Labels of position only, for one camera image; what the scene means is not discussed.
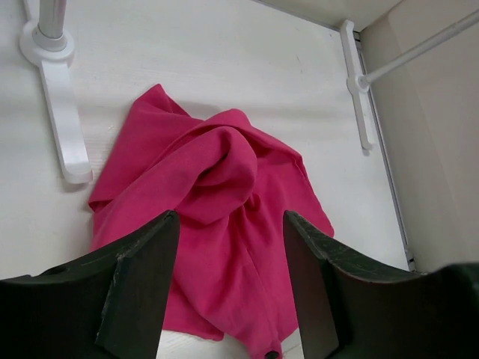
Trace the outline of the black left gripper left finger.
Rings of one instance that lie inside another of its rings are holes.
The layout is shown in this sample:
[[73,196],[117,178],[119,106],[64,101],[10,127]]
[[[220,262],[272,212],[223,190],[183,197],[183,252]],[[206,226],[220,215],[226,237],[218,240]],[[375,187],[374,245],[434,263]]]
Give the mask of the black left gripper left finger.
[[76,260],[1,282],[3,358],[154,358],[180,236],[167,211]]

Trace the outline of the white clothes rack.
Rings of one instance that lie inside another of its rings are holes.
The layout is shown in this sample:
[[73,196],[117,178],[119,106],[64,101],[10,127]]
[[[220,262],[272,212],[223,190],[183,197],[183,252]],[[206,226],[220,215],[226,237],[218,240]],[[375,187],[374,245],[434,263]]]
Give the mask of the white clothes rack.
[[[75,43],[72,36],[64,30],[67,3],[24,1],[23,5],[27,22],[19,37],[19,47],[23,56],[39,69],[61,172],[68,183],[88,183],[93,179],[93,170],[70,78]],[[373,148],[367,135],[362,103],[370,91],[370,86],[398,67],[408,64],[477,23],[478,12],[474,11],[382,67],[371,73],[364,73],[354,37],[355,24],[348,19],[344,20],[340,27],[340,36],[347,66],[347,88],[353,100],[359,140],[364,151]]]

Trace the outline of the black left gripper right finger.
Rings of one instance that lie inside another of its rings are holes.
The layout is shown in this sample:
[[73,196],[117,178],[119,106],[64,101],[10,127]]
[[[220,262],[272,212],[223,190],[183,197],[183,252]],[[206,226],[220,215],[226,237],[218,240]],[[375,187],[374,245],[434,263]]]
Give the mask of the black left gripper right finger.
[[478,265],[427,274],[378,262],[284,213],[306,358],[476,358]]

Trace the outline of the pink trousers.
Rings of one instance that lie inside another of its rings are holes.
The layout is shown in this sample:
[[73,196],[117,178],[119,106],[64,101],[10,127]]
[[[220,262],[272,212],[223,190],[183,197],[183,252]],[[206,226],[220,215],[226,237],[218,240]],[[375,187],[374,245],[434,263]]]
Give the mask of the pink trousers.
[[284,213],[335,233],[299,153],[238,109],[194,118],[160,85],[132,104],[88,203],[93,249],[174,210],[180,240],[164,328],[234,337],[251,358],[280,353],[298,326]]

